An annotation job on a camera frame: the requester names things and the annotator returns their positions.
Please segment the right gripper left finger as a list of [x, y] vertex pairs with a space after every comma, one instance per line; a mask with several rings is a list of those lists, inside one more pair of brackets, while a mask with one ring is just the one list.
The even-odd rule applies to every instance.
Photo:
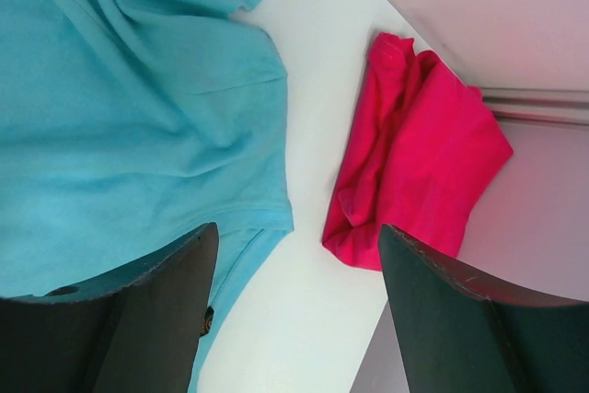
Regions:
[[2, 391], [187, 391], [218, 244], [205, 224], [91, 279], [2, 299]]

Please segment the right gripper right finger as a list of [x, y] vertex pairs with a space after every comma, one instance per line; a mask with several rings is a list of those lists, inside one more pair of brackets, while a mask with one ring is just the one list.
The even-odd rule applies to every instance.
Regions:
[[378, 247], [410, 391], [587, 391], [586, 302], [507, 282], [392, 225]]

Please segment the turquoise t shirt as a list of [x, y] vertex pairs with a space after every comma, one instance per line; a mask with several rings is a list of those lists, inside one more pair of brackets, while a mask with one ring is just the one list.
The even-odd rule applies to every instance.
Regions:
[[42, 295], [205, 223], [211, 330], [293, 228], [287, 73], [262, 0], [1, 0], [1, 293]]

